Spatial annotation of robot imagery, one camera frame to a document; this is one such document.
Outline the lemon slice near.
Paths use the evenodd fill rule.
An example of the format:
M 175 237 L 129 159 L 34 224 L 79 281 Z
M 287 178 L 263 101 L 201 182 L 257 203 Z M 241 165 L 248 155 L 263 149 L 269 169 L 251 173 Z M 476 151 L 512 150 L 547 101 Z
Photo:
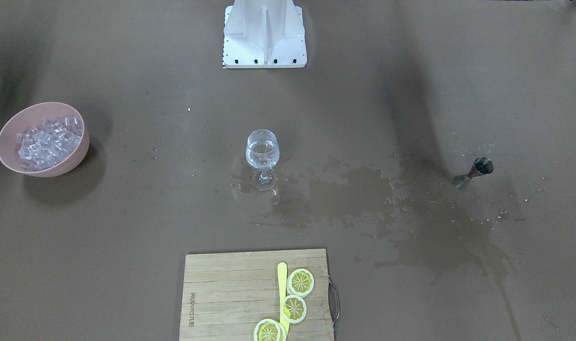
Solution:
M 252 339 L 254 341 L 284 341 L 285 330 L 276 320 L 262 319 L 256 324 Z

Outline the lemon slice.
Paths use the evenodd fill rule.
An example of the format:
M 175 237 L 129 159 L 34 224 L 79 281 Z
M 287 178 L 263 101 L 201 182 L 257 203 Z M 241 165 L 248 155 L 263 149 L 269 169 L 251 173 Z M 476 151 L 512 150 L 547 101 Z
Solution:
M 285 330 L 276 320 L 262 319 L 256 324 L 252 339 L 254 341 L 284 341 Z
M 286 285 L 288 293 L 305 298 L 313 291 L 315 278 L 310 270 L 299 268 L 288 275 Z
M 288 295 L 280 302 L 280 317 L 287 323 L 301 323 L 305 319 L 307 311 L 307 304 L 302 296 Z

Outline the steel double jigger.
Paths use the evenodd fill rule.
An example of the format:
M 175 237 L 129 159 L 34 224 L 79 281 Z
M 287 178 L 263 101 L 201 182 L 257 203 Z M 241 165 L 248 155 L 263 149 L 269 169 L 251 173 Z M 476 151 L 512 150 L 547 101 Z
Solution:
M 472 179 L 489 175 L 494 171 L 493 162 L 487 157 L 478 157 L 474 160 L 468 173 L 455 176 L 452 179 L 452 185 L 458 190 L 465 190 Z

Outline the clear wine glass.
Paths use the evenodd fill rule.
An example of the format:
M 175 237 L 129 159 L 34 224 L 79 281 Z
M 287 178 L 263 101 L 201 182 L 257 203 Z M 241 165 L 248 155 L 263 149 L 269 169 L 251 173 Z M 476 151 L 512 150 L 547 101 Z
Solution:
M 249 134 L 245 159 L 253 169 L 251 183 L 257 190 L 270 190 L 277 183 L 274 167 L 279 162 L 279 153 L 279 143 L 272 131 L 257 129 Z

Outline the clear ice cubes pile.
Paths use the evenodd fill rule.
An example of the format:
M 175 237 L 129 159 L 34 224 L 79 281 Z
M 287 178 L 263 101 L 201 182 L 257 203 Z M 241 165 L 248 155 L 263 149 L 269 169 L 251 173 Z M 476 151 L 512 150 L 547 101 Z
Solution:
M 52 168 L 76 151 L 84 135 L 84 124 L 77 116 L 44 119 L 39 125 L 15 134 L 18 166 L 27 172 Z

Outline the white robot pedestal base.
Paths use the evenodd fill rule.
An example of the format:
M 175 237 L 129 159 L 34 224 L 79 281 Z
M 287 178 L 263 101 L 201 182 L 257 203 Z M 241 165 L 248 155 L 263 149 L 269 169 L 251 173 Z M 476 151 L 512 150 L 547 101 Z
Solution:
M 303 9 L 292 0 L 236 0 L 225 8 L 224 20 L 223 67 L 307 65 Z

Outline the lemon slice far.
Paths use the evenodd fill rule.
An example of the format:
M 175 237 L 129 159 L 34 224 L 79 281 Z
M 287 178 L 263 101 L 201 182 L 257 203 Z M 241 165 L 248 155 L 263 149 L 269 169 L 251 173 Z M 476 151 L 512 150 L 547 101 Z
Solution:
M 305 298 L 313 291 L 315 278 L 310 270 L 299 268 L 288 275 L 286 285 L 288 293 Z

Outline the bamboo cutting board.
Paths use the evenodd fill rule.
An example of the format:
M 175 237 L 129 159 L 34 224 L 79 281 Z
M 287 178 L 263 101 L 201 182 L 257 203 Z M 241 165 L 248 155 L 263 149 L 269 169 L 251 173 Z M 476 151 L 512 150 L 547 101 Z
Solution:
M 254 341 L 263 319 L 284 323 L 281 301 L 289 295 L 279 284 L 279 264 L 286 275 L 306 269 L 314 287 L 305 296 L 307 313 L 288 324 L 288 341 L 333 341 L 326 250 L 248 251 L 189 254 L 180 313 L 180 341 Z

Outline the lemon slice middle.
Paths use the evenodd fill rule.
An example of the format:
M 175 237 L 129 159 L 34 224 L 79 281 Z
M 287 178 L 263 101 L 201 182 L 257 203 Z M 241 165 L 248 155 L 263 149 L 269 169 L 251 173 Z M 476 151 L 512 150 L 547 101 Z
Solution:
M 307 311 L 307 304 L 302 296 L 288 295 L 280 302 L 280 317 L 287 323 L 301 323 L 305 319 Z

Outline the pink bowl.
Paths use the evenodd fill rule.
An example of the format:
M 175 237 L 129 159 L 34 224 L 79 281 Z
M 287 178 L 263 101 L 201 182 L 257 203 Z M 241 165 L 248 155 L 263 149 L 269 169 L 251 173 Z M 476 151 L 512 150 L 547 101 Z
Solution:
M 76 151 L 60 164 L 39 172 L 27 172 L 19 166 L 15 134 L 25 132 L 35 127 L 44 119 L 52 120 L 56 117 L 77 116 L 85 127 L 85 135 Z M 32 177 L 48 178 L 63 175 L 73 170 L 84 160 L 88 151 L 90 137 L 82 114 L 68 104 L 47 102 L 32 105 L 13 116 L 0 131 L 0 162 L 13 172 L 22 173 Z

